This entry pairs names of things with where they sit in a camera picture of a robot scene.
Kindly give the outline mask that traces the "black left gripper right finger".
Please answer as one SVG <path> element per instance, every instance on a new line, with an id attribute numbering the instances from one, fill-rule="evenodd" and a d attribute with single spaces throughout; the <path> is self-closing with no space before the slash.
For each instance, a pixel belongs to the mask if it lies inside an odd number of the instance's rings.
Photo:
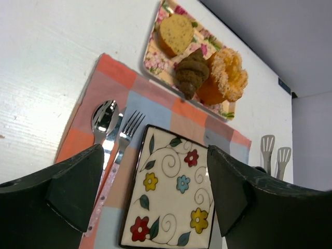
<path id="1" fill-rule="evenodd" d="M 209 146 L 207 168 L 229 248 L 331 248 L 331 192 L 276 179 Z"/>

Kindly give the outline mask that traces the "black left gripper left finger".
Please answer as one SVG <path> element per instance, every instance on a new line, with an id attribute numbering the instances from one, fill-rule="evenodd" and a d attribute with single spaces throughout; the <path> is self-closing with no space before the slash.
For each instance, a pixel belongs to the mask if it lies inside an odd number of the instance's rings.
<path id="1" fill-rule="evenodd" d="M 100 144 L 1 184 L 1 248 L 78 248 L 103 171 Z"/>

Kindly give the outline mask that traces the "stainless steel serving tongs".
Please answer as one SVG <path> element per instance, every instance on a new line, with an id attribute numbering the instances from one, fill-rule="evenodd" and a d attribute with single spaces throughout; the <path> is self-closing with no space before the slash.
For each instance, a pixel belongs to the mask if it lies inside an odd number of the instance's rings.
<path id="1" fill-rule="evenodd" d="M 263 135 L 260 140 L 260 152 L 262 155 L 262 165 L 264 171 L 279 179 L 283 180 L 286 166 L 291 160 L 292 149 L 290 147 L 275 146 L 275 136 L 272 134 Z"/>

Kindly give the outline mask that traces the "brown chocolate croissant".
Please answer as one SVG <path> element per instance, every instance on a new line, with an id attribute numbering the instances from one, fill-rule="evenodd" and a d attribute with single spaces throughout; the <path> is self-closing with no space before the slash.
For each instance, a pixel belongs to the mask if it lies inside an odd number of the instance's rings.
<path id="1" fill-rule="evenodd" d="M 184 94 L 185 99 L 191 100 L 202 84 L 208 79 L 210 70 L 203 57 L 201 48 L 183 58 L 175 69 L 177 88 Z"/>

